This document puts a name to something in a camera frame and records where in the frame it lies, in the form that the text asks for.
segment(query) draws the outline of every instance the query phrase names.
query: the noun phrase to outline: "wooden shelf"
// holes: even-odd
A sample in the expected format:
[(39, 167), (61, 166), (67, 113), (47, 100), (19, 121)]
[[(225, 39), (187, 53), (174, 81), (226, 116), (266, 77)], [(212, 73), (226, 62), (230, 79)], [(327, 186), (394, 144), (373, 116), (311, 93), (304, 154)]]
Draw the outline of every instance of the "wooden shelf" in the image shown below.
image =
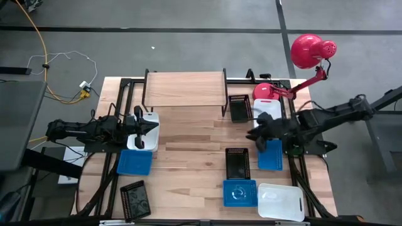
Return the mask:
[(145, 107), (225, 106), (227, 86), (222, 72), (149, 72), (145, 75)]

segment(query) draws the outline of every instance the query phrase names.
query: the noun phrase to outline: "lamp shade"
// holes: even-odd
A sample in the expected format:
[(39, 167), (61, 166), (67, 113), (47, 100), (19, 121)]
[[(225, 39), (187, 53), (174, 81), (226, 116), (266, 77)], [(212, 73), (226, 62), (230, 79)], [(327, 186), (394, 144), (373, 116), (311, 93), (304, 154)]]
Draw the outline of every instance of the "lamp shade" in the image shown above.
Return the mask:
[(301, 69), (312, 68), (321, 59), (327, 59), (335, 55), (337, 45), (335, 42), (323, 41), (321, 37), (313, 34), (299, 36), (293, 42), (290, 50), (292, 62)]

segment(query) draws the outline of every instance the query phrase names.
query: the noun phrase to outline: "wooden board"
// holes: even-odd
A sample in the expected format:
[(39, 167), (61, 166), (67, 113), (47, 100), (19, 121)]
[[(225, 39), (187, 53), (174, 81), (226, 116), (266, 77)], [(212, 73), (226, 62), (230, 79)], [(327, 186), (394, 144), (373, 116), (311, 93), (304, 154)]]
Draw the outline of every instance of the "wooden board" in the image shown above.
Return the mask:
[(144, 105), (222, 106), (225, 105), (223, 72), (150, 72)]
[[(96, 115), (107, 114), (109, 104), (115, 102), (120, 77), (106, 77)], [(291, 85), (303, 82), (291, 80)], [(132, 106), (141, 105), (142, 84), (136, 84)], [(229, 95), (249, 94), (253, 85), (229, 85)], [(310, 100), (308, 89), (298, 92), (298, 109)], [(233, 124), (228, 109), (222, 118), (216, 107), (155, 107), (161, 121), (159, 149), (155, 153), (149, 176), (120, 176), (113, 218), (123, 218), (119, 188), (144, 180), (152, 214), (147, 218), (264, 220), (257, 208), (228, 208), (222, 204), (222, 182), (225, 174), (225, 148), (248, 148), (251, 178), (260, 183), (291, 185), (287, 158), (283, 171), (261, 171), (257, 167), (256, 148), (245, 138), (252, 122)], [(79, 207), (89, 201), (99, 186), (105, 154), (95, 154), (84, 168), (80, 182)], [(337, 214), (327, 168), (322, 159), (305, 156), (310, 186), (328, 211)], [(109, 189), (105, 192), (106, 209)]]

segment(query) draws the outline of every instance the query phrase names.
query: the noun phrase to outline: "blue container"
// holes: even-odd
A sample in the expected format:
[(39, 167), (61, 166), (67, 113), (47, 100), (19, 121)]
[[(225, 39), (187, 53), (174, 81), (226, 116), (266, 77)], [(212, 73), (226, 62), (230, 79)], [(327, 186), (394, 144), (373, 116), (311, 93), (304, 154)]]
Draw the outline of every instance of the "blue container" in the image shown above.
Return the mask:
[(117, 173), (148, 176), (152, 165), (152, 151), (122, 150)]
[(257, 183), (255, 180), (224, 180), (225, 207), (256, 207)]
[(283, 169), (282, 157), (282, 141), (279, 139), (266, 141), (266, 150), (258, 152), (258, 168), (261, 170), (278, 170)]

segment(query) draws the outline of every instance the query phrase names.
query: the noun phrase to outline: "black mesh basket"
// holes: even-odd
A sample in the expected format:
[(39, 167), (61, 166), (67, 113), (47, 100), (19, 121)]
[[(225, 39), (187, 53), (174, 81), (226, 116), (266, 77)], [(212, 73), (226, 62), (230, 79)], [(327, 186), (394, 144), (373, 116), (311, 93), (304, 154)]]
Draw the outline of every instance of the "black mesh basket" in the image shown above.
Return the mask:
[(253, 118), (248, 95), (230, 95), (229, 107), (231, 109), (232, 122), (247, 122)]
[(121, 187), (120, 194), (127, 223), (151, 215), (143, 180)]
[(226, 178), (250, 180), (249, 150), (247, 148), (226, 148)]

